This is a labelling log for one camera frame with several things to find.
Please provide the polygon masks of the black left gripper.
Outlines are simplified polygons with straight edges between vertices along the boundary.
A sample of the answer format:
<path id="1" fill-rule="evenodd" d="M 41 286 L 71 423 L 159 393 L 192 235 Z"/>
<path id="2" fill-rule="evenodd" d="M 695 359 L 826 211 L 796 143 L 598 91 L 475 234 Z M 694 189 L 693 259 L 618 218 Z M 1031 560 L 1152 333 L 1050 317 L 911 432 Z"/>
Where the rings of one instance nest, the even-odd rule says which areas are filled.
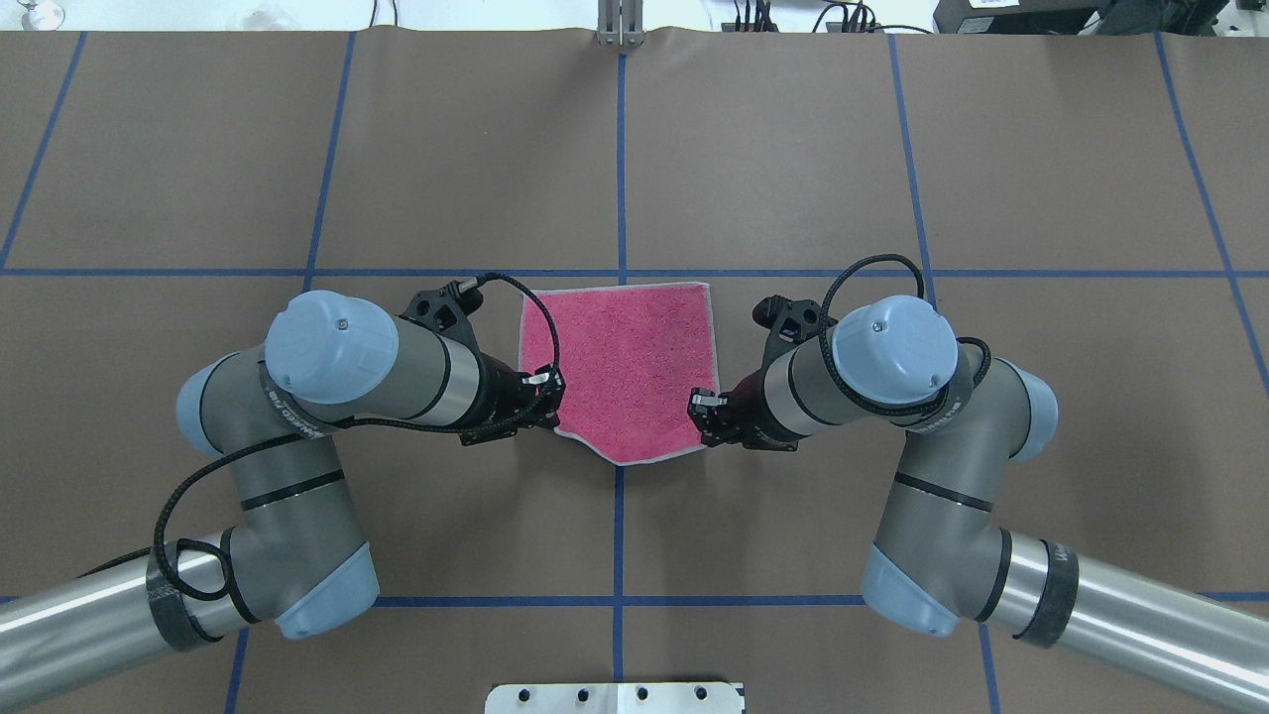
<path id="1" fill-rule="evenodd" d="M 513 438 L 522 429 L 560 426 L 560 402 L 548 391 L 563 391 L 558 367 L 516 372 L 489 354 L 480 356 L 481 383 L 472 410 L 459 420 L 462 446 Z"/>

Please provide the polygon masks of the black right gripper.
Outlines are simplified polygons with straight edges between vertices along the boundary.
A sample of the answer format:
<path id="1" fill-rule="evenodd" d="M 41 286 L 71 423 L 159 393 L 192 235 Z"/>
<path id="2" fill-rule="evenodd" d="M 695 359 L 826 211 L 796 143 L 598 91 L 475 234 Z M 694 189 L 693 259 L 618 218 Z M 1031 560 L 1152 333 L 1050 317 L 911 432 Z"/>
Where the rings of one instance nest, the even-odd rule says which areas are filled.
<path id="1" fill-rule="evenodd" d="M 797 451 L 799 438 L 780 425 L 766 405 L 765 375 L 766 372 L 753 372 L 721 394 L 723 403 L 711 391 L 692 389 L 689 413 L 713 411 L 713 424 L 700 426 L 703 446 L 739 444 L 747 450 Z"/>

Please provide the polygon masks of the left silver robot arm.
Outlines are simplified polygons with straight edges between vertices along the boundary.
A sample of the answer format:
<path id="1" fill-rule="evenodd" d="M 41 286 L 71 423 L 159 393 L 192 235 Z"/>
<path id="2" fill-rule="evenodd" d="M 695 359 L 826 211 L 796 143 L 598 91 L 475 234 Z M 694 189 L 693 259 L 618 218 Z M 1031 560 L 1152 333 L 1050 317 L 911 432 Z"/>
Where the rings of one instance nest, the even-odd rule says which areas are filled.
<path id="1" fill-rule="evenodd" d="M 294 297 L 249 351 L 195 372 L 176 424 L 209 464 L 164 503 L 150 545 L 3 606 L 3 710 L 187 654 L 263 621 L 339 628 L 379 594 L 335 438 L 358 426 L 463 444 L 557 426 L 560 353 L 536 372 L 478 347 L 481 282 L 407 309 L 335 290 Z"/>

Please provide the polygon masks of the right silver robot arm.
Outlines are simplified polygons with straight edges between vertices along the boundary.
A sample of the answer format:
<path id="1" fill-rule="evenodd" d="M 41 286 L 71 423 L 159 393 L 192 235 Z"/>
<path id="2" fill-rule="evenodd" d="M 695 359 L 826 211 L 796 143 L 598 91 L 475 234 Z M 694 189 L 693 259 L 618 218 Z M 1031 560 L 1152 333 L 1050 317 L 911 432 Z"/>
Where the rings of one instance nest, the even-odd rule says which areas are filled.
<path id="1" fill-rule="evenodd" d="M 871 540 L 863 601 L 910 630 L 947 637 L 976 621 L 1062 648 L 1241 713 L 1266 710 L 1266 620 L 997 526 L 1010 462 L 1060 425 L 1049 386 L 958 339 L 920 295 L 884 297 L 831 320 L 813 301 L 768 297 L 760 369 L 728 392 L 692 392 L 704 446 L 794 451 L 863 417 L 905 432 Z"/>

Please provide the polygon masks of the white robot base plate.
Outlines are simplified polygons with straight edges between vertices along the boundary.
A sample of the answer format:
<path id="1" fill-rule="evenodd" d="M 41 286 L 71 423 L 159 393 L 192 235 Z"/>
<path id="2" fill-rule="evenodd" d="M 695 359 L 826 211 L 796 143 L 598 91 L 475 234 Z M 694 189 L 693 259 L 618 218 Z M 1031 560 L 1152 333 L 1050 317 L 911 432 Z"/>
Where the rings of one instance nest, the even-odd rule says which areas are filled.
<path id="1" fill-rule="evenodd" d="M 747 713 L 742 684 L 725 681 L 508 684 L 485 713 Z"/>

